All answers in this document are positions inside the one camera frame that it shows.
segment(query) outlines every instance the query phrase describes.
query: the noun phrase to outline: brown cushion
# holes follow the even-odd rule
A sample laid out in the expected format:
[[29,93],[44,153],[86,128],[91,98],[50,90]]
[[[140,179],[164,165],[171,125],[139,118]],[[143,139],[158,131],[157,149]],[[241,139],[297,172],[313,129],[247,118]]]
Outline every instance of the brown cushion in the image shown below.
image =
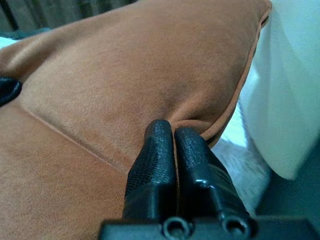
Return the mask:
[[0,108],[0,239],[95,239],[154,119],[215,143],[270,9],[143,0],[1,50],[24,84]]

